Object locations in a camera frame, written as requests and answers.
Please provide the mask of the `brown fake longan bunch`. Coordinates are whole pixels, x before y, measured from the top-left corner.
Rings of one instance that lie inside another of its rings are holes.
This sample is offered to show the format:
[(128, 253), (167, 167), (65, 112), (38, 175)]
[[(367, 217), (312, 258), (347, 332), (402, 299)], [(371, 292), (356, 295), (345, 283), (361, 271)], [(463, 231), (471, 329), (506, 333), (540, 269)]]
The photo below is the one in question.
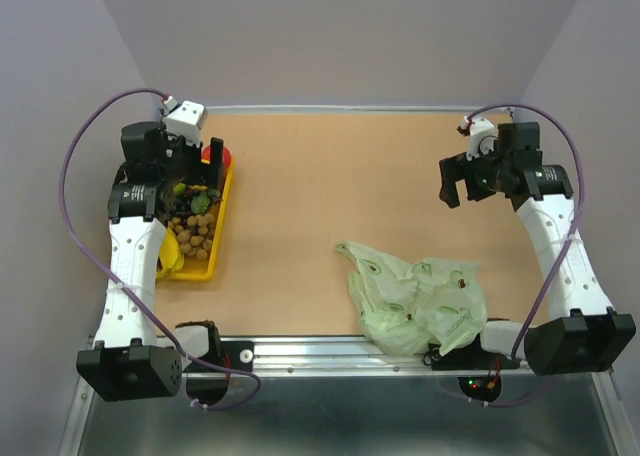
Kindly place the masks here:
[(204, 261), (213, 249), (216, 216), (210, 212), (173, 216), (168, 228), (174, 233), (179, 252), (189, 258)]

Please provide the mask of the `yellow fake banana bunch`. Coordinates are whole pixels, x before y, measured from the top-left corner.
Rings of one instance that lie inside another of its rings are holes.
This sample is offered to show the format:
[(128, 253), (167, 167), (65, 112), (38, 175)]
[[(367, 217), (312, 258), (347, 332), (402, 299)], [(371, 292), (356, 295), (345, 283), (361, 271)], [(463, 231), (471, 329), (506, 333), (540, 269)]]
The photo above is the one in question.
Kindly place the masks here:
[(159, 251), (156, 278), (165, 278), (175, 271), (181, 270), (183, 265), (184, 255), (180, 251), (180, 243), (176, 234), (168, 228)]

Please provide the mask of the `green avocado print plastic bag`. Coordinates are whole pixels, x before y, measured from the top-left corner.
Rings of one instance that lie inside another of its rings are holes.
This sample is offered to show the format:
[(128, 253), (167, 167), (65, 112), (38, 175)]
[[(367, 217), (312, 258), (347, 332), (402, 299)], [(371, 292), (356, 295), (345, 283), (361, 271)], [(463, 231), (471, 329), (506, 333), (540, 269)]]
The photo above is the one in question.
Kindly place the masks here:
[(355, 270), (349, 294), (362, 334), (384, 354), (411, 356), (431, 344), (439, 354), (471, 344), (488, 321), (479, 265), (426, 258), (409, 263), (353, 241), (336, 245)]

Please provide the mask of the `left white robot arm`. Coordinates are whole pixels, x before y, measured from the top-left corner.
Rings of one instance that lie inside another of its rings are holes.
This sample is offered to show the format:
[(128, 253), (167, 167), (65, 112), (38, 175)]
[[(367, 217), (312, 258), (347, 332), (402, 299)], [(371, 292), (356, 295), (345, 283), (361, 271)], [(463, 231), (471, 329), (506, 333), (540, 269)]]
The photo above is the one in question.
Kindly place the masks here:
[(156, 271), (167, 224), (175, 214), (175, 187), (220, 188), (224, 167), (201, 160), (200, 130), (143, 121), (121, 131), (124, 161), (107, 204), (111, 262), (99, 328), (78, 353), (79, 375), (106, 402), (175, 395), (183, 369), (215, 368), (223, 347), (210, 321), (169, 330), (154, 315)]

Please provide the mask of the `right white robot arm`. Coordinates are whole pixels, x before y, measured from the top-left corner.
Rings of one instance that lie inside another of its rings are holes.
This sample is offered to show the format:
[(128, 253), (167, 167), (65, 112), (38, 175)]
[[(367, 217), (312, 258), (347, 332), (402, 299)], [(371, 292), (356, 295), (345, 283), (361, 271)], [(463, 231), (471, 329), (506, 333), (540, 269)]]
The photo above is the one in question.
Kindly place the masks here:
[(461, 340), (461, 357), (482, 366), (502, 354), (538, 376), (609, 370), (636, 325), (599, 286), (577, 228), (581, 211), (569, 177), (562, 166), (544, 163), (538, 123), (466, 117), (458, 131), (469, 146), (440, 161), (440, 199), (459, 206), (458, 182), (470, 201), (504, 195), (529, 234), (548, 302), (546, 323), (489, 322)]

